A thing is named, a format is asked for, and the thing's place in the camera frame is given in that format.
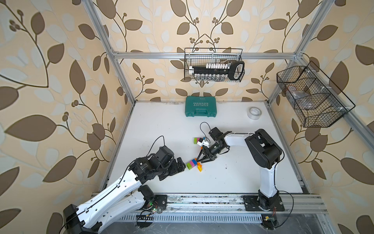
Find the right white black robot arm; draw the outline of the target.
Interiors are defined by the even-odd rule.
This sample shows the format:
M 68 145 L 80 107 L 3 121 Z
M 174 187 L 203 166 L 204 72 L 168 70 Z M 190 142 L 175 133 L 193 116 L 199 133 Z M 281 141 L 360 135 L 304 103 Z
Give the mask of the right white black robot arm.
M 258 166 L 260 166 L 260 189 L 259 202 L 263 205 L 271 205 L 279 198 L 279 190 L 276 187 L 276 166 L 282 161 L 283 149 L 264 129 L 259 129 L 254 133 L 234 133 L 221 132 L 218 128 L 210 130 L 209 135 L 214 140 L 209 145 L 209 140 L 199 141 L 202 147 L 198 155 L 197 162 L 206 163 L 217 159 L 218 155 L 224 154 L 232 146 L 247 147 Z

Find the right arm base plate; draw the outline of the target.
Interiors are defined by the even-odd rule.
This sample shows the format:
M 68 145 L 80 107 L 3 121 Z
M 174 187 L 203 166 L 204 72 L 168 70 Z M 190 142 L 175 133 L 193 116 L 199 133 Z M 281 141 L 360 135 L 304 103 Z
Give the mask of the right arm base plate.
M 247 195 L 242 196 L 245 210 L 248 212 L 284 212 L 285 207 L 283 205 L 282 199 L 278 194 L 275 194 L 271 198 L 266 196 L 258 195 Z

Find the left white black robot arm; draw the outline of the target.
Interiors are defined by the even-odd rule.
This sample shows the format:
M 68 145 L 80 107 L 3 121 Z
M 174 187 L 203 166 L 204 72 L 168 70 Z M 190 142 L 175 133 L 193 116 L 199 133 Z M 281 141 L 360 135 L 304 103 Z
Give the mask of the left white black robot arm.
M 158 177 L 164 180 L 185 170 L 181 158 L 162 146 L 155 154 L 137 158 L 129 164 L 123 175 L 87 202 L 69 205 L 63 211 L 61 229 L 68 234 L 100 234 L 120 217 L 146 208 L 155 198 L 146 185 Z

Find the long orange lego brick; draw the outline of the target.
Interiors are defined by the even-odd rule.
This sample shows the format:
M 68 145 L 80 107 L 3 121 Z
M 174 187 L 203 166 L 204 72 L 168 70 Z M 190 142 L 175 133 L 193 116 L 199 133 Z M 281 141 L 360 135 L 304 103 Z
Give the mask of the long orange lego brick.
M 200 162 L 197 163 L 197 167 L 198 167 L 198 170 L 199 170 L 200 172 L 202 172 L 202 165 L 201 165 Z

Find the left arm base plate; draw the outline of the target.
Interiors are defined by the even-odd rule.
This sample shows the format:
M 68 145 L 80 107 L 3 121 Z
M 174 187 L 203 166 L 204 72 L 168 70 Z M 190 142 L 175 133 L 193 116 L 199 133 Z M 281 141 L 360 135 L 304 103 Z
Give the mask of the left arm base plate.
M 168 203 L 168 196 L 161 194 L 161 195 L 155 195 L 151 198 L 146 198 L 145 203 L 141 210 L 148 210 L 151 207 L 154 209 L 159 210 L 166 210 Z

